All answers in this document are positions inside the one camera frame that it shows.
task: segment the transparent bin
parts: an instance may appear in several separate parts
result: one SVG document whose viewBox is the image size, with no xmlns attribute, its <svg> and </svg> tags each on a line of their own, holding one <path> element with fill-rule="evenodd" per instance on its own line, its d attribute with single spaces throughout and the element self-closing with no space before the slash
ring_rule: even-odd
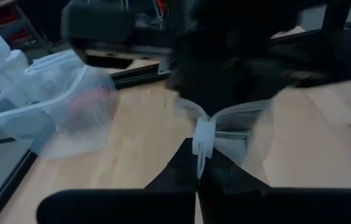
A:
<svg viewBox="0 0 351 224">
<path fill-rule="evenodd" d="M 178 98 L 175 101 L 176 113 L 180 114 L 179 109 L 183 109 L 184 116 L 194 126 L 201 117 L 215 120 L 214 148 L 239 166 L 252 148 L 261 152 L 269 147 L 273 133 L 271 107 L 271 100 L 242 103 L 224 108 L 210 118 L 201 106 L 190 100 Z"/>
<path fill-rule="evenodd" d="M 76 57 L 56 60 L 0 94 L 0 128 L 22 141 L 55 127 L 53 138 L 67 144 L 51 147 L 55 153 L 50 158 L 69 156 L 106 144 L 116 105 L 117 92 L 104 69 L 86 66 Z"/>
</svg>

